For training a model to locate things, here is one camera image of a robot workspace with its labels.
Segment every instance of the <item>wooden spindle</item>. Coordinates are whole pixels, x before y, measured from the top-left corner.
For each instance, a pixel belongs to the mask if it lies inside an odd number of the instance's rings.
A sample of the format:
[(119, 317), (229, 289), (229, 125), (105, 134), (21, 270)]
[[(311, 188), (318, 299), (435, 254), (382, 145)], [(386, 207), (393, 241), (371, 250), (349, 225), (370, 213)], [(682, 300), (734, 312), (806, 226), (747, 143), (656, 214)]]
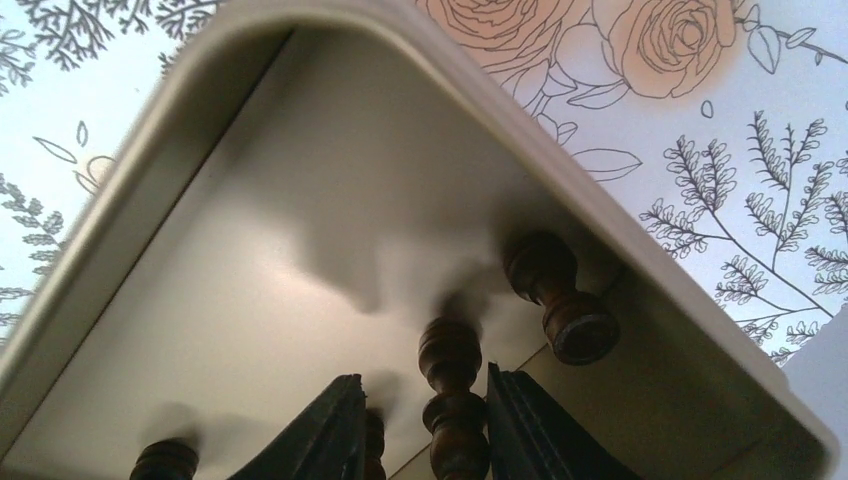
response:
[(383, 419), (374, 410), (365, 412), (365, 480), (386, 480), (380, 457), (386, 449)]
[(593, 363), (618, 343), (618, 322), (598, 297), (577, 290), (577, 258), (556, 235), (521, 239), (505, 256), (504, 270), (518, 295), (545, 306), (542, 328), (559, 361)]
[(418, 366), (437, 394), (423, 415), (437, 480), (483, 480), (489, 470), (486, 402), (470, 392), (482, 361), (477, 332), (461, 320), (439, 318), (421, 337)]
[(199, 458), (179, 440), (164, 440), (145, 448), (135, 463), (130, 480), (191, 480)]

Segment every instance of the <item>wallpaper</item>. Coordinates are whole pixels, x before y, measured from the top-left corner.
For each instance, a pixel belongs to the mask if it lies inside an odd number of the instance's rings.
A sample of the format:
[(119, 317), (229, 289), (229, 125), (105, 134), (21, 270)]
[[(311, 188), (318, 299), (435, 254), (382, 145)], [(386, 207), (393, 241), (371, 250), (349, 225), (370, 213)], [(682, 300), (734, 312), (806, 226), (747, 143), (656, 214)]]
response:
[[(775, 363), (841, 309), (848, 4), (414, 1)], [(219, 8), (0, 0), (0, 342)]]

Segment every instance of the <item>fern illustration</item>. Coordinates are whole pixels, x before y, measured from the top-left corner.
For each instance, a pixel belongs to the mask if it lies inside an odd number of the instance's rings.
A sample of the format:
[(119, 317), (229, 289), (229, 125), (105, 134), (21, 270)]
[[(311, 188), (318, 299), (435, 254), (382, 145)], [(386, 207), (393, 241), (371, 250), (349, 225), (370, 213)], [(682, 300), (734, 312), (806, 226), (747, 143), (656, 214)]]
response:
[[(848, 194), (827, 193), (835, 166), (848, 174), (848, 158), (836, 164), (824, 161), (811, 167), (805, 165), (820, 147), (819, 137), (827, 133), (823, 119), (811, 122), (802, 135), (787, 125), (779, 141), (772, 136), (762, 111), (754, 112), (748, 127), (752, 132), (747, 138), (751, 142), (749, 151), (753, 153), (750, 163), (757, 167), (756, 173), (766, 190), (750, 192), (741, 207), (752, 219), (757, 236), (774, 239), (768, 257), (755, 255), (738, 240), (739, 232), (731, 231), (723, 221), (721, 208), (737, 183), (736, 168), (728, 166), (730, 156), (718, 140), (701, 150), (694, 141), (681, 136), (667, 149), (664, 154), (669, 160), (667, 170), (675, 174), (684, 206), (676, 208), (660, 198), (639, 218), (675, 258), (685, 258), (693, 251), (704, 253), (711, 242), (730, 243), (736, 248), (738, 254), (721, 264), (724, 281), (716, 285), (714, 298), (722, 307), (756, 301), (769, 309), (769, 314), (736, 321), (752, 341), (763, 347), (780, 330), (787, 316), (818, 312), (832, 317), (833, 312), (816, 295), (848, 292), (848, 251), (821, 246), (805, 250), (805, 259), (817, 272), (814, 278), (817, 287), (812, 292), (790, 282), (778, 264), (781, 255), (799, 251), (801, 243), (810, 238), (809, 227), (819, 222), (822, 209), (832, 226), (831, 232), (845, 236), (848, 248)], [(811, 173), (799, 178), (802, 169)], [(790, 308), (782, 297), (769, 293), (772, 284), (792, 290), (807, 305)], [(785, 330), (786, 341), (800, 346), (818, 333), (818, 323), (808, 326), (800, 322)], [(781, 348), (770, 356), (782, 365), (794, 353), (795, 350)]]
[(798, 350), (789, 350), (786, 347), (780, 347), (779, 351), (772, 351), (769, 354), (769, 358), (772, 362), (777, 364), (777, 366), (782, 367), (790, 358), (792, 358), (792, 355), (794, 355), (797, 351)]
[(107, 0), (106, 12), (118, 19), (121, 33), (126, 34), (130, 29), (135, 33), (146, 33), (149, 29), (145, 17), (149, 17), (150, 0)]
[(186, 41), (206, 26), (220, 3), (220, 0), (165, 0), (159, 4), (156, 23), (169, 37)]
[(24, 37), (20, 30), (0, 28), (0, 97), (9, 93), (9, 85), (26, 87), (32, 81), (35, 44), (27, 43)]
[(37, 198), (27, 201), (17, 185), (7, 183), (3, 174), (0, 174), (0, 195), (11, 197), (0, 205), (15, 214), (12, 218), (24, 228), (33, 230), (33, 233), (24, 235), (22, 239), (25, 244), (36, 247), (36, 251), (31, 253), (29, 258), (41, 265), (36, 266), (33, 273), (49, 273), (53, 261), (64, 247), (64, 242), (58, 238), (64, 228), (62, 214), (54, 211), (43, 216), (44, 206), (41, 202)]
[[(64, 241), (59, 239), (64, 229), (62, 214), (53, 212), (45, 216), (41, 202), (37, 198), (27, 200), (17, 185), (6, 182), (2, 173), (0, 173), (0, 196), (7, 198), (0, 203), (0, 206), (12, 213), (12, 219), (15, 222), (32, 231), (24, 235), (22, 241), (35, 247), (35, 251), (29, 255), (29, 258), (39, 265), (33, 268), (33, 273), (38, 275), (49, 273), (53, 262), (65, 246)], [(33, 291), (29, 288), (0, 287), (0, 303), (32, 294)], [(0, 328), (13, 327), (19, 319), (20, 313), (17, 311), (2, 311), (0, 312)], [(0, 335), (0, 340), (5, 342), (3, 335)]]
[(62, 70), (97, 58), (114, 38), (102, 22), (108, 8), (105, 0), (18, 0), (18, 4), (25, 8), (30, 24), (41, 30), (35, 38), (48, 48), (46, 58)]

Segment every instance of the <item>rose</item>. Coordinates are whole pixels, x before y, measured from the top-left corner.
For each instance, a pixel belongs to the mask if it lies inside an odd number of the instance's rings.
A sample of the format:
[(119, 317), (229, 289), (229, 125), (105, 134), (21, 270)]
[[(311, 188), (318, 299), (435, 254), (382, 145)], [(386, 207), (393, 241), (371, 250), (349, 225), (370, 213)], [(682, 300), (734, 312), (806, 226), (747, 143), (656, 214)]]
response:
[(733, 44), (731, 1), (594, 0), (592, 14), (607, 65), (634, 92), (679, 97), (700, 84)]
[(591, 0), (416, 0), (451, 38), (527, 107), (547, 79), (562, 33)]

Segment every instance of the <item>branch illustration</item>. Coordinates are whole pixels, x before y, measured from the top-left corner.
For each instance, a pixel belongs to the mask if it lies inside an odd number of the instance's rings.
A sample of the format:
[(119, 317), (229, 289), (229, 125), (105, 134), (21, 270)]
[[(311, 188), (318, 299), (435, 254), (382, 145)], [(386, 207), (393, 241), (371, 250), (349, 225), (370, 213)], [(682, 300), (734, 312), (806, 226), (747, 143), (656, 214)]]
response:
[(62, 70), (79, 68), (80, 62), (97, 58), (114, 38), (100, 19), (105, 0), (80, 2), (68, 0), (62, 7), (46, 0), (17, 0), (29, 15), (29, 21), (41, 30), (36, 41), (49, 48), (46, 58)]
[(53, 261), (59, 256), (64, 242), (57, 235), (64, 228), (64, 218), (59, 212), (53, 212), (42, 220), (44, 206), (37, 198), (31, 198), (27, 202), (26, 197), (17, 185), (7, 183), (3, 174), (0, 174), (0, 195), (11, 197), (3, 202), (2, 207), (18, 215), (12, 218), (21, 226), (28, 229), (36, 229), (37, 233), (31, 233), (23, 237), (23, 242), (34, 247), (49, 247), (40, 249), (30, 254), (29, 258), (42, 262), (33, 269), (34, 273), (44, 275), (50, 271)]
[(763, 164), (763, 169), (757, 173), (765, 173), (766, 178), (763, 183), (771, 184), (780, 190), (789, 190), (789, 174), (786, 172), (786, 163), (783, 158), (776, 153), (774, 148), (774, 139), (769, 136), (770, 132), (767, 128), (767, 122), (763, 118), (763, 111), (760, 110), (754, 113), (754, 123), (748, 124), (754, 129), (754, 136), (748, 137), (748, 140), (754, 140), (757, 145), (750, 148), (749, 151), (756, 152), (758, 157), (753, 158), (752, 162)]
[(763, 25), (760, 22), (759, 5), (753, 5), (745, 18), (735, 17), (735, 21), (737, 24), (741, 24), (746, 32), (750, 33), (748, 51), (768, 73), (774, 74), (777, 69), (780, 61), (781, 40), (787, 50), (801, 47), (814, 52), (813, 61), (816, 65), (820, 65), (824, 58), (830, 58), (848, 65), (848, 60), (845, 58), (809, 42), (810, 38), (816, 33), (815, 28), (804, 27), (794, 33), (789, 33), (769, 25)]
[(794, 328), (792, 325), (786, 327), (786, 340), (793, 345), (803, 346), (818, 333), (818, 322), (812, 322), (809, 326), (804, 324), (804, 322), (798, 322), (798, 325)]
[[(818, 286), (813, 292), (791, 282), (775, 264), (778, 252), (797, 252), (801, 242), (809, 239), (808, 227), (818, 222), (817, 212), (826, 200), (829, 202), (827, 218), (834, 225), (832, 231), (846, 235), (848, 245), (848, 195), (843, 197), (842, 192), (826, 194), (833, 162), (816, 163), (810, 167), (812, 173), (805, 182), (793, 181), (798, 173), (793, 174), (793, 170), (812, 160), (814, 151), (819, 148), (816, 138), (827, 132), (822, 119), (810, 123), (803, 138), (796, 136), (791, 125), (787, 126), (783, 139), (785, 158), (776, 152), (762, 111), (754, 113), (754, 122), (749, 127), (755, 133), (749, 137), (749, 140), (755, 141), (755, 146), (750, 149), (754, 153), (750, 161), (761, 167), (758, 173), (764, 174), (764, 183), (785, 191), (781, 199), (784, 213), (774, 208), (775, 198), (764, 192), (749, 193), (740, 205), (753, 219), (758, 236), (775, 237), (774, 251), (769, 252), (771, 262), (754, 254), (740, 242), (719, 212), (737, 184), (734, 180), (736, 169), (727, 167), (729, 155), (724, 155), (724, 144), (715, 139), (706, 149), (699, 151), (693, 141), (680, 137), (672, 148), (665, 151), (664, 156), (669, 160), (667, 170), (675, 174), (675, 184), (680, 188), (684, 206), (677, 208), (660, 198), (640, 215), (640, 219), (647, 223), (647, 231), (675, 258), (685, 258), (693, 251), (704, 253), (709, 241), (734, 245), (739, 253), (721, 264), (725, 280), (716, 285), (714, 297), (722, 306), (725, 305), (723, 302), (744, 305), (755, 299), (769, 307), (772, 312), (767, 315), (737, 321), (754, 342), (763, 346), (766, 340), (773, 338), (787, 315), (820, 312), (832, 317), (832, 312), (814, 295), (848, 291), (848, 252), (831, 251), (821, 246), (805, 250), (809, 265), (821, 272), (815, 277)], [(844, 160), (848, 170), (848, 159)], [(800, 199), (797, 198), (801, 192), (797, 190), (803, 192)], [(798, 202), (794, 210), (790, 209), (793, 199)], [(720, 233), (706, 233), (716, 230)], [(770, 295), (771, 282), (779, 282), (782, 287), (796, 292), (807, 305), (790, 307), (780, 298)], [(801, 337), (814, 335), (816, 331), (796, 326), (792, 329), (792, 338), (801, 342)]]
[(848, 269), (848, 253), (839, 250), (828, 250), (815, 246), (808, 248), (804, 258), (809, 260), (808, 265), (816, 267), (816, 271), (837, 272)]
[(35, 44), (23, 41), (24, 32), (15, 29), (0, 29), (0, 97), (9, 93), (9, 86), (26, 87), (32, 81), (35, 67)]
[(782, 367), (790, 358), (792, 358), (792, 355), (795, 355), (796, 352), (798, 352), (798, 350), (789, 350), (786, 347), (780, 347), (779, 351), (772, 351), (769, 354), (769, 358), (772, 362)]
[(832, 225), (830, 233), (845, 235), (848, 241), (848, 194), (837, 192), (825, 199), (824, 218)]
[(220, 0), (166, 0), (159, 4), (156, 23), (175, 40), (187, 40), (218, 11)]

